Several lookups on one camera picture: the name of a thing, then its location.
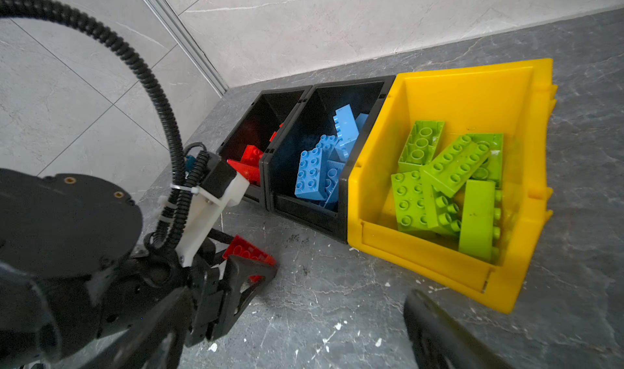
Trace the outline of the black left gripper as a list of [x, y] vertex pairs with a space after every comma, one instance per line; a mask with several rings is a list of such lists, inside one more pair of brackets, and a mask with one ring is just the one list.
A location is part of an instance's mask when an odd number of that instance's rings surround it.
[[[230, 245], [234, 237], [211, 229], [207, 237]], [[220, 269], [224, 265], [220, 283]], [[216, 341], [227, 335], [254, 297], [276, 277], [277, 266], [231, 255], [227, 262], [221, 252], [205, 259], [196, 255], [188, 280], [193, 298], [192, 320], [185, 346]]]

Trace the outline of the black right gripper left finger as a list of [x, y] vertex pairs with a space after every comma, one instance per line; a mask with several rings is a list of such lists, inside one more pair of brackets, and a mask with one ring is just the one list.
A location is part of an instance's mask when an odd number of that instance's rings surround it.
[[173, 290], [84, 368], [177, 368], [192, 320], [187, 288]]

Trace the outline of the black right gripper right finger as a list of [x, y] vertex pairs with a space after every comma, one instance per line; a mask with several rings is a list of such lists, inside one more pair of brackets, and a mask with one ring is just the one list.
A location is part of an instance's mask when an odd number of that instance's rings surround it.
[[403, 315], [420, 368], [511, 367], [417, 289], [407, 295]]

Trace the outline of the red lego plate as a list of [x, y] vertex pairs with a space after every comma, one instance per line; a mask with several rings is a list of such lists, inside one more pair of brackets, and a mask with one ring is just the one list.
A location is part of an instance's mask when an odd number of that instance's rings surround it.
[[[229, 246], [226, 250], [219, 252], [219, 255], [215, 255], [216, 256], [215, 259], [217, 261], [227, 263], [228, 257], [230, 257], [231, 255], [234, 255], [239, 258], [246, 258], [246, 259], [250, 259], [253, 261], [267, 264], [272, 267], [273, 271], [276, 272], [277, 270], [276, 260], [273, 257], [271, 257], [271, 255], [260, 250], [260, 248], [256, 247], [250, 242], [247, 242], [244, 238], [240, 236], [232, 237], [229, 235], [225, 235], [224, 238], [227, 239], [226, 242], [229, 244]], [[230, 288], [233, 289], [233, 287], [239, 282], [241, 283], [240, 286], [242, 286], [243, 283], [242, 283], [242, 280], [240, 280], [239, 278], [240, 276], [234, 276], [234, 274], [228, 271], [229, 270], [228, 268], [229, 266], [226, 267], [226, 271], [224, 273], [224, 279], [227, 281], [228, 286], [230, 286]], [[275, 278], [275, 274], [276, 273], [268, 277], [249, 276], [249, 279], [247, 282], [250, 282], [251, 284], [256, 284], [259, 281], [272, 281], [273, 278]]]

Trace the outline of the red arch lego piece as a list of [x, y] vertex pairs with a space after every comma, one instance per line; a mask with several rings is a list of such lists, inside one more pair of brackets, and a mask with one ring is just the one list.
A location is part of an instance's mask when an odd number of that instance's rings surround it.
[[264, 152], [254, 145], [247, 145], [240, 162], [247, 166], [255, 166], [259, 168], [260, 161], [264, 155]]

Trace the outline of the blue long lego brick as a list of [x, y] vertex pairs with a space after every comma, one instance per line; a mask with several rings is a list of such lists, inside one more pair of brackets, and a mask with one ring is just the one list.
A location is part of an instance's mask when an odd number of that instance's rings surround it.
[[294, 190], [296, 197], [312, 201], [323, 201], [328, 198], [326, 191], [327, 162], [327, 151], [321, 147], [302, 151]]

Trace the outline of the blue square lego brick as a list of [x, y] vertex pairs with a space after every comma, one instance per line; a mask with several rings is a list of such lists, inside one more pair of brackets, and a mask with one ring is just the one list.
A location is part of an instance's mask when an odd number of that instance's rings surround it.
[[337, 137], [335, 135], [322, 135], [320, 140], [316, 144], [319, 150], [322, 150], [324, 154], [330, 156], [336, 148]]

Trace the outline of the green long lego brick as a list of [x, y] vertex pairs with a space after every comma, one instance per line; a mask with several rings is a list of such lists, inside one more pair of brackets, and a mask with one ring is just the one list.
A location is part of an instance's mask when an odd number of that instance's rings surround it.
[[447, 146], [421, 171], [423, 180], [452, 198], [491, 155], [490, 148], [463, 135]]

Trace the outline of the red long lego brick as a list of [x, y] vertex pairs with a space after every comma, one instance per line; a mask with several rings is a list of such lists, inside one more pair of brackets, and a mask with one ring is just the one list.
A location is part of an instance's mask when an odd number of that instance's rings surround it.
[[229, 159], [227, 163], [241, 174], [251, 185], [260, 186], [261, 177], [258, 165], [249, 165]]

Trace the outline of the black plastic bin left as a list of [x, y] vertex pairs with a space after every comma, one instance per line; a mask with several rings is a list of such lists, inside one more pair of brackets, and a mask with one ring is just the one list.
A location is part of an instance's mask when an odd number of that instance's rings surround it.
[[260, 186], [249, 185], [244, 199], [264, 208], [266, 190], [264, 185], [265, 163], [276, 146], [281, 128], [286, 125], [303, 103], [310, 86], [287, 89], [263, 90], [252, 102], [245, 115], [221, 143], [217, 154], [222, 160], [240, 162], [247, 145], [257, 146], [264, 152], [260, 161]]

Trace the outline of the yellow plastic bin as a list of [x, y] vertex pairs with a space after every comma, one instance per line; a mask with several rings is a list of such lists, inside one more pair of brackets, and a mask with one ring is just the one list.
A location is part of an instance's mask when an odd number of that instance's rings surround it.
[[[400, 74], [349, 175], [349, 245], [493, 310], [512, 312], [552, 216], [546, 144], [556, 92], [549, 59]], [[391, 175], [400, 173], [398, 160], [417, 120], [445, 122], [437, 155], [469, 133], [504, 135], [501, 236], [494, 263], [460, 253], [460, 234], [398, 230]]]

